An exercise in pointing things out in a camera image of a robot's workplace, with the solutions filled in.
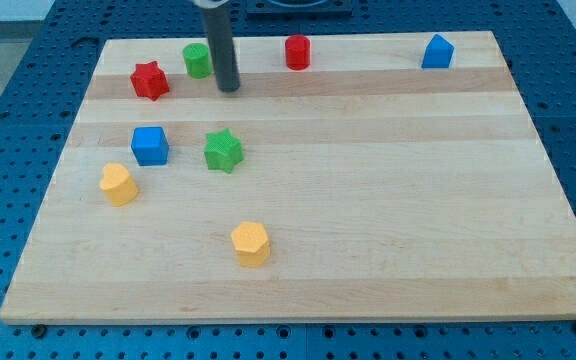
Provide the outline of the silver rod mount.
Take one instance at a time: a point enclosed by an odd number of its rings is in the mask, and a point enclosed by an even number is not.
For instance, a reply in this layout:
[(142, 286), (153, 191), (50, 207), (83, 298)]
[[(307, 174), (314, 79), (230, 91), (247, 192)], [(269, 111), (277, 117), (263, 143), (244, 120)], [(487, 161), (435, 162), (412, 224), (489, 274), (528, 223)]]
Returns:
[(192, 3), (201, 9), (215, 9), (228, 2), (229, 0), (192, 0)]

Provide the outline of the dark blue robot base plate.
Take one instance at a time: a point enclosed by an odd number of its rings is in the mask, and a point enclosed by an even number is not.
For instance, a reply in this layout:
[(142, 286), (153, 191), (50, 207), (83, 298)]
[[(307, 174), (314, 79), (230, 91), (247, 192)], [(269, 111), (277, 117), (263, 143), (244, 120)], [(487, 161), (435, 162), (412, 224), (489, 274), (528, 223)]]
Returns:
[(244, 0), (252, 17), (301, 15), (351, 15), (355, 0)]

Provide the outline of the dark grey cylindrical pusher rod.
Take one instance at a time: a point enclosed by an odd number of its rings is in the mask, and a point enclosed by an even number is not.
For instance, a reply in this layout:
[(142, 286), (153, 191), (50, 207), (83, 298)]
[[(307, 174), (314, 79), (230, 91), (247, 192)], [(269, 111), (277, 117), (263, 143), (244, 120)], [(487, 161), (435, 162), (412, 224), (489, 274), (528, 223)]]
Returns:
[(208, 41), (217, 87), (231, 93), (240, 87), (239, 68), (234, 48), (229, 5), (215, 9), (200, 9)]

